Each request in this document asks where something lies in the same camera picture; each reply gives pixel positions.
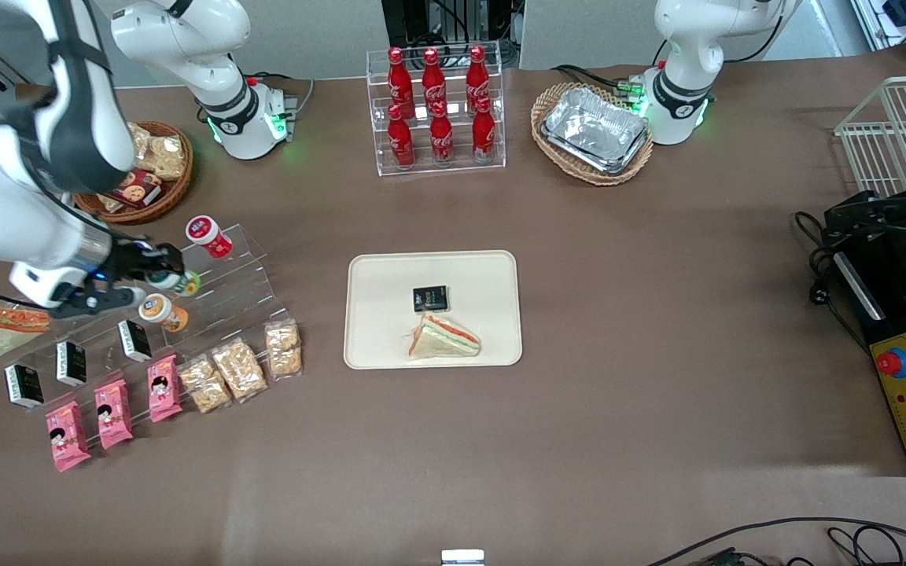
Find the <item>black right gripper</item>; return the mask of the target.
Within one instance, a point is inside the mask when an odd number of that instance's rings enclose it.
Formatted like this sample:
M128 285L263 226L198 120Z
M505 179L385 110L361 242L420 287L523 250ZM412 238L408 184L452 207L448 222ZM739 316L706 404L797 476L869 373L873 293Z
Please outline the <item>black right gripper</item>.
M136 280L150 289L156 288L154 274L183 274L184 271L182 253L173 244L155 247L147 241L112 239L110 253L105 259L106 281Z

